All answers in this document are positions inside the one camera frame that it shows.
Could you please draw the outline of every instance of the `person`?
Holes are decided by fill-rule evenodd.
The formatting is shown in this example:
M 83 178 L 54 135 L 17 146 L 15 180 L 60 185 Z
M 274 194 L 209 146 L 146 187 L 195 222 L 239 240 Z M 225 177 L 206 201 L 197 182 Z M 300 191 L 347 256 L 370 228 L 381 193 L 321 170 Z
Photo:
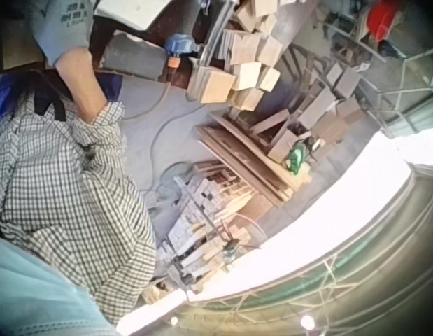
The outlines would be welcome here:
M 53 90 L 47 100 L 32 88 L 11 111 L 0 113 L 0 238 L 49 264 L 70 286 L 84 288 L 107 321 L 116 324 L 136 304 L 155 266 L 148 210 L 127 175 L 118 126 L 124 106 L 106 99 L 94 75 L 87 48 L 91 1 L 33 0 L 22 6 L 36 42 L 73 101 L 63 94 L 54 97 Z M 0 253 L 25 256 L 0 242 L 6 247 Z M 32 259 L 29 263 L 31 272 L 42 267 Z M 7 267 L 14 272 L 0 277 L 0 288 L 7 288 L 2 295 L 13 296 L 11 285 L 32 286 L 34 281 L 24 282 L 28 278 L 40 279 L 37 289 L 46 300 L 66 285 L 58 275 L 44 275 L 45 266 L 41 276 L 22 276 L 20 285 L 9 280 L 19 274 L 15 267 L 1 267 L 1 272 Z M 49 284 L 58 281 L 47 293 L 41 283 L 45 276 Z M 5 301 L 0 299 L 0 310 Z M 31 303 L 23 302 L 30 310 Z

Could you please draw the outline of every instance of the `red object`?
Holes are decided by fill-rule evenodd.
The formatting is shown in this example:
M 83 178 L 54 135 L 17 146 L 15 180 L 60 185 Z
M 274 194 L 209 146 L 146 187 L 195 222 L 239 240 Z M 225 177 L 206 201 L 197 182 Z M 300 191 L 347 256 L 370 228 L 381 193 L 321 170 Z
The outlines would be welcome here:
M 367 27 L 370 34 L 379 42 L 387 38 L 401 0 L 381 0 L 370 10 Z

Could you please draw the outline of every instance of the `plaid shirt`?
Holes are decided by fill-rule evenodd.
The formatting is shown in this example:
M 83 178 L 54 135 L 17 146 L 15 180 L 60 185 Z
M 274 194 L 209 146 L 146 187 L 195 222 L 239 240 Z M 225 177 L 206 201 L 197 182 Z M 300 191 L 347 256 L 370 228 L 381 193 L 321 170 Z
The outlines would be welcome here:
M 64 101 L 34 113 L 33 95 L 0 122 L 0 235 L 92 294 L 104 316 L 134 307 L 155 266 L 148 211 L 127 176 L 120 102 L 92 124 Z

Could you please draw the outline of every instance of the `light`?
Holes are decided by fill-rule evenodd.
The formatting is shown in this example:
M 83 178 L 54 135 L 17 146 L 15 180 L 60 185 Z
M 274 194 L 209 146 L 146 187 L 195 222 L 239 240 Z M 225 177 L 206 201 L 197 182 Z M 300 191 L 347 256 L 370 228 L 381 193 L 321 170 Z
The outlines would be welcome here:
M 307 330 L 312 330 L 315 328 L 314 318 L 309 315 L 305 315 L 301 318 L 300 324 L 303 328 Z
M 175 316 L 171 317 L 171 325 L 175 326 L 179 322 L 179 319 Z

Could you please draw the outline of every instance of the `checkered shirt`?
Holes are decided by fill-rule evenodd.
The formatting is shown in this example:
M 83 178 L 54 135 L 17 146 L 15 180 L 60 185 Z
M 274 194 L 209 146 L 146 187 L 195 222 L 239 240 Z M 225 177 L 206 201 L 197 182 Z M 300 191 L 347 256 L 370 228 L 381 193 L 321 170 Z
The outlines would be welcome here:
M 127 176 L 120 102 L 92 124 L 32 94 L 0 122 L 0 234 L 92 294 L 111 322 L 131 311 L 155 266 L 148 211 Z

